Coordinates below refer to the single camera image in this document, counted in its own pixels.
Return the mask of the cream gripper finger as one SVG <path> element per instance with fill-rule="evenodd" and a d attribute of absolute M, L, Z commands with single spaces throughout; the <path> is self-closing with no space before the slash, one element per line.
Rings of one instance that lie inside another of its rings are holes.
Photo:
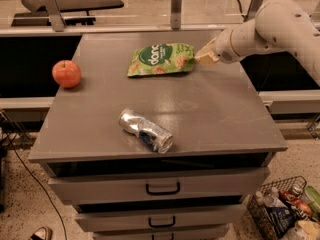
<path fill-rule="evenodd" d="M 218 56 L 213 51 L 198 51 L 195 55 L 195 59 L 198 63 L 203 65 L 213 65 L 219 61 Z"/>
<path fill-rule="evenodd" d="M 213 50 L 213 45 L 215 43 L 216 39 L 213 38 L 212 40 L 210 40 L 205 46 L 203 46 L 198 52 L 197 54 L 198 55 L 201 55 L 201 54 L 205 54 L 207 52 L 210 52 Z"/>

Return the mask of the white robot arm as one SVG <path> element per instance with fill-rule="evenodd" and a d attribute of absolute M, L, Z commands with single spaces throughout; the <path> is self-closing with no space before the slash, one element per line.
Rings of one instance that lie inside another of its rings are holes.
<path fill-rule="evenodd" d="M 293 0 L 268 0 L 255 17 L 223 30 L 196 54 L 200 64 L 231 64 L 250 55 L 285 51 L 320 85 L 320 31 Z"/>

